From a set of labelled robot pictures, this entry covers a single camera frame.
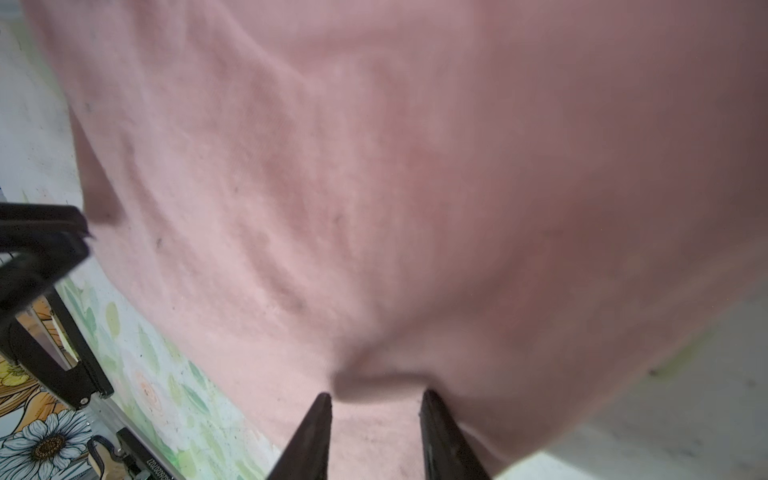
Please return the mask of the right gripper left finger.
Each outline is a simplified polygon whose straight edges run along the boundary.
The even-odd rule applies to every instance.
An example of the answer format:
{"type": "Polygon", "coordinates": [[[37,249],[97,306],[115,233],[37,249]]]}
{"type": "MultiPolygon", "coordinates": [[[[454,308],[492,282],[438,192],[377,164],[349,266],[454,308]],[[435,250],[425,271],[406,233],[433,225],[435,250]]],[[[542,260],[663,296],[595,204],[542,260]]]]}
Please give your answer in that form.
{"type": "Polygon", "coordinates": [[[267,480],[325,480],[328,477],[332,397],[320,393],[294,432],[267,480]]]}

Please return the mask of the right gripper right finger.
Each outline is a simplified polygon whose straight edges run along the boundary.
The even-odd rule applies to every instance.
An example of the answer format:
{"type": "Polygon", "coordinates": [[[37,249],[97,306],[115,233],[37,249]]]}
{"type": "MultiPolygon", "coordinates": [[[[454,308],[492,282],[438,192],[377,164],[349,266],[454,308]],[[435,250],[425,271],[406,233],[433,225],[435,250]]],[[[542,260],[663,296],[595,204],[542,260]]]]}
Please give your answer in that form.
{"type": "Polygon", "coordinates": [[[427,480],[491,479],[434,390],[424,392],[419,419],[427,480]]]}

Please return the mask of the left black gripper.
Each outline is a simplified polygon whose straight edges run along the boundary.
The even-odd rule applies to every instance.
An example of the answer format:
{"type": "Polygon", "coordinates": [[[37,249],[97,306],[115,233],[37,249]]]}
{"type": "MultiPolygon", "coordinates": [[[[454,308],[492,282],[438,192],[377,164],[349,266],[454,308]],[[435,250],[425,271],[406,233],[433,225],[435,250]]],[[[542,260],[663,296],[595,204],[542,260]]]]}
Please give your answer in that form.
{"type": "Polygon", "coordinates": [[[1,355],[23,367],[68,406],[80,410],[97,394],[107,399],[114,387],[87,344],[63,300],[58,282],[90,256],[87,220],[70,205],[1,204],[1,355]],[[64,368],[22,325],[18,316],[46,298],[77,355],[64,368]]]}

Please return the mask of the pink printed t-shirt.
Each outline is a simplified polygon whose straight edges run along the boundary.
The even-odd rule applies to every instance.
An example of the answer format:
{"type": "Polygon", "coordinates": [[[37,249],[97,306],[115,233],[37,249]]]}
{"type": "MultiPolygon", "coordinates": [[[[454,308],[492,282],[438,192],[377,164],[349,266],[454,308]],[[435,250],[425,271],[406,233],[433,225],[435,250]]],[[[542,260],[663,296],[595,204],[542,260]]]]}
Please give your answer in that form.
{"type": "Polygon", "coordinates": [[[26,1],[95,256],[276,444],[493,473],[767,274],[763,1],[26,1]]]}

